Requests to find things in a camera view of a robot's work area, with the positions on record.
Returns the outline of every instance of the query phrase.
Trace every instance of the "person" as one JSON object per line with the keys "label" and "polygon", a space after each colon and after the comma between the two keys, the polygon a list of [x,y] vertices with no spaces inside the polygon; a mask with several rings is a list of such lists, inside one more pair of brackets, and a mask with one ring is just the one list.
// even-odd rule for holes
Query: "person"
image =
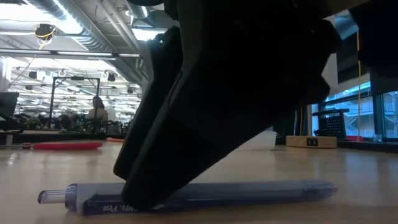
{"label": "person", "polygon": [[94,96],[93,107],[94,108],[88,112],[88,115],[86,116],[87,119],[94,118],[95,108],[97,107],[97,118],[103,121],[108,120],[108,112],[106,112],[104,103],[102,102],[102,99],[99,96]]}

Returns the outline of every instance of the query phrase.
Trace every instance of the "wooden desk surface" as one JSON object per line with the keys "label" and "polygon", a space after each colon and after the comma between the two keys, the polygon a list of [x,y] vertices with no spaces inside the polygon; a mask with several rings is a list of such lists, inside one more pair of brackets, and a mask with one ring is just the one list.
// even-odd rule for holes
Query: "wooden desk surface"
{"label": "wooden desk surface", "polygon": [[120,144],[101,152],[0,150],[0,223],[397,223],[398,155],[277,147],[235,151],[197,182],[323,179],[339,192],[322,202],[234,207],[163,215],[79,217],[63,204],[39,205],[43,189],[74,182],[119,182],[112,173]]}

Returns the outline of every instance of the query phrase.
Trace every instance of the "red object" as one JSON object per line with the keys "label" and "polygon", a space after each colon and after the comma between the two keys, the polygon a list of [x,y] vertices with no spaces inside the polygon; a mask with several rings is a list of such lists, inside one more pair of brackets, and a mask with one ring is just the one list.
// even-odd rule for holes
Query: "red object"
{"label": "red object", "polygon": [[114,138],[107,138],[107,141],[110,142],[120,142],[120,143],[124,143],[124,139],[114,139]]}
{"label": "red object", "polygon": [[[358,140],[358,136],[347,136],[347,140],[350,141],[357,141]],[[359,141],[360,142],[365,142],[365,139],[362,138],[362,136],[359,137]]]}
{"label": "red object", "polygon": [[35,150],[93,150],[101,147],[102,142],[48,142],[48,143],[38,143],[31,145],[30,143],[24,143],[22,147],[27,147],[30,145]]}

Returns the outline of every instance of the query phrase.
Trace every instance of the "blue pen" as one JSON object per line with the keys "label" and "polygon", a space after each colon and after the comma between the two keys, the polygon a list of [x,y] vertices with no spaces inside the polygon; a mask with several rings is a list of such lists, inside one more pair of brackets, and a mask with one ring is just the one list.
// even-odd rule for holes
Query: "blue pen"
{"label": "blue pen", "polygon": [[[136,213],[123,203],[124,183],[71,184],[66,190],[44,190],[40,204],[64,203],[80,215]],[[333,196],[337,188],[322,180],[285,180],[275,182],[191,183],[150,212],[177,212],[194,208],[230,205],[312,202]]]}

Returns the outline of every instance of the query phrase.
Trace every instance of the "window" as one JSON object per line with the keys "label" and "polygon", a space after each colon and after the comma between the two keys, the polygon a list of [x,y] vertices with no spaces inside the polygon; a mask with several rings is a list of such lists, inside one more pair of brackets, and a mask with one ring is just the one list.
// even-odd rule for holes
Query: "window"
{"label": "window", "polygon": [[[348,90],[342,91],[341,93],[337,93],[335,95],[328,96],[328,98],[326,98],[325,101],[328,102],[328,101],[331,101],[331,100],[337,100],[337,99],[344,98],[344,97],[347,97],[347,96],[358,95],[358,91],[359,91],[359,86],[355,86],[355,87],[352,87],[352,88],[350,88]],[[361,85],[361,93],[366,93],[366,92],[369,92],[369,91],[371,91],[371,82],[363,83]]]}
{"label": "window", "polygon": [[387,138],[398,138],[398,91],[383,94],[384,129]]}
{"label": "window", "polygon": [[359,133],[358,133],[358,100],[348,100],[342,103],[326,105],[325,109],[326,110],[349,109],[349,112],[344,113],[344,122],[346,126],[347,136],[360,135],[366,138],[372,138],[374,136],[374,115],[373,115],[372,97],[365,97],[361,99],[361,106],[360,106],[361,130]]}

